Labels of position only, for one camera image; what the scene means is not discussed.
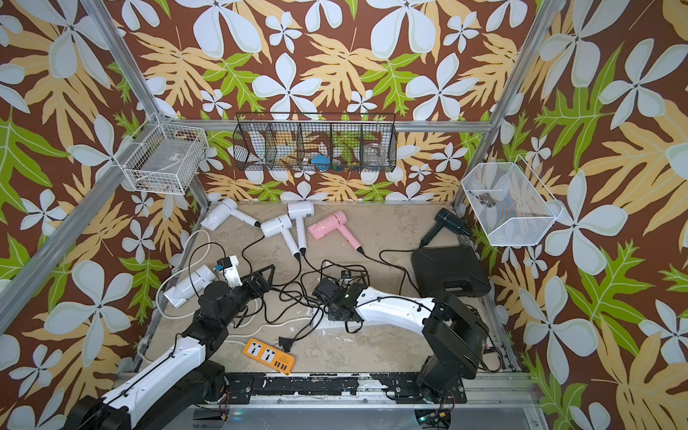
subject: black hair dryer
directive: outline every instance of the black hair dryer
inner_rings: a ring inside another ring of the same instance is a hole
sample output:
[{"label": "black hair dryer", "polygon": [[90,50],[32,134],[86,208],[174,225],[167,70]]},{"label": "black hair dryer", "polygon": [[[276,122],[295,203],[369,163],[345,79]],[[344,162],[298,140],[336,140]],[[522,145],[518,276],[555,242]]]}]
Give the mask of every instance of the black hair dryer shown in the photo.
[{"label": "black hair dryer", "polygon": [[447,227],[450,231],[453,231],[457,235],[470,236],[471,230],[468,225],[456,214],[449,212],[448,209],[442,208],[437,215],[435,215],[435,225],[430,229],[430,231],[420,240],[419,248],[426,246],[427,244],[435,239],[435,236],[442,230],[442,227]]}]

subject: black wire basket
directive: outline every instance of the black wire basket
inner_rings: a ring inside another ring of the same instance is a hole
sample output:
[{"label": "black wire basket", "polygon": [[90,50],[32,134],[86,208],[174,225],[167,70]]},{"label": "black wire basket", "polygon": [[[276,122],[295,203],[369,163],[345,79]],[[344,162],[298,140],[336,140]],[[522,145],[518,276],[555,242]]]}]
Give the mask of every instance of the black wire basket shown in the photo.
[{"label": "black wire basket", "polygon": [[[317,114],[316,120],[299,120],[303,115],[283,113],[294,119],[275,120],[237,114],[233,134],[236,166],[242,171],[394,170],[395,115]],[[328,119],[335,115],[340,119]]]}]

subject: blue object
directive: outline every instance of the blue object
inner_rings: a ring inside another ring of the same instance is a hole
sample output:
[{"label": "blue object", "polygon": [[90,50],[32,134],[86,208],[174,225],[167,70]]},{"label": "blue object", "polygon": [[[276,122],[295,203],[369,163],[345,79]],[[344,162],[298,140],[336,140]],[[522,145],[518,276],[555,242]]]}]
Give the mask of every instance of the blue object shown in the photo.
[{"label": "blue object", "polygon": [[324,155],[316,155],[310,162],[321,172],[326,171],[330,167],[330,159]]}]

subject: white device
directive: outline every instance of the white device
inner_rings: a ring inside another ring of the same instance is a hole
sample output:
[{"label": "white device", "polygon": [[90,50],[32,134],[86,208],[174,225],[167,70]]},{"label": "white device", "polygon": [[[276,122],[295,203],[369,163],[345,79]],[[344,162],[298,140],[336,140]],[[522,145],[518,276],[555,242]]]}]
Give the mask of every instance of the white device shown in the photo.
[{"label": "white device", "polygon": [[239,259],[236,255],[232,255],[229,257],[229,260],[232,262],[232,267],[223,268],[222,274],[227,280],[227,285],[231,288],[238,287],[241,285],[241,277],[239,276],[239,269],[237,269],[239,266]]},{"label": "white device", "polygon": [[260,227],[257,219],[239,211],[238,207],[239,205],[234,200],[227,197],[211,210],[208,216],[201,221],[201,225],[210,231],[215,231],[227,218],[236,217],[250,226]]},{"label": "white device", "polygon": [[303,219],[313,216],[314,208],[313,202],[295,202],[287,205],[287,212],[289,218],[293,219],[297,224],[297,237],[299,238],[299,250],[302,255],[305,255],[305,226]]},{"label": "white device", "polygon": [[289,219],[289,215],[283,214],[277,218],[272,218],[270,221],[266,221],[260,226],[265,237],[272,237],[279,233],[284,237],[284,241],[287,242],[287,248],[297,259],[299,256],[299,249],[297,248],[297,243],[292,237],[292,233],[289,231],[292,228],[292,222]]},{"label": "white device", "polygon": [[186,303],[186,300],[195,296],[196,293],[200,294],[201,291],[213,281],[217,281],[215,273],[204,264],[191,272],[191,276],[187,276],[177,282],[177,285],[163,292],[163,294],[167,300],[172,303],[172,306],[178,308]]},{"label": "white device", "polygon": [[[378,300],[381,297],[390,296],[393,298]],[[423,320],[430,317],[430,310],[435,307],[433,298],[411,299],[403,297],[401,299],[394,299],[394,297],[399,296],[368,287],[358,296],[356,312],[364,321],[392,324],[418,334],[423,334]]]}]

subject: pink hair dryer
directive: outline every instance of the pink hair dryer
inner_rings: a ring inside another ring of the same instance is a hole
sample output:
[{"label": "pink hair dryer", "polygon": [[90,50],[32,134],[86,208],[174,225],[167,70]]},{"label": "pink hair dryer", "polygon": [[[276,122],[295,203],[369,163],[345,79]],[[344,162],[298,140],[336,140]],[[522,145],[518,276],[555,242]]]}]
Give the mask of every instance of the pink hair dryer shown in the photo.
[{"label": "pink hair dryer", "polygon": [[346,215],[344,215],[344,212],[342,211],[337,211],[330,215],[329,217],[326,217],[322,219],[321,221],[313,224],[311,227],[308,227],[308,231],[310,231],[310,234],[316,239],[322,239],[326,235],[329,235],[335,230],[339,230],[339,232],[346,238],[346,240],[351,244],[351,246],[354,247],[355,250],[361,252],[363,251],[363,247],[361,246],[361,243],[356,240],[353,234],[349,231],[348,228],[344,225],[346,224]]}]

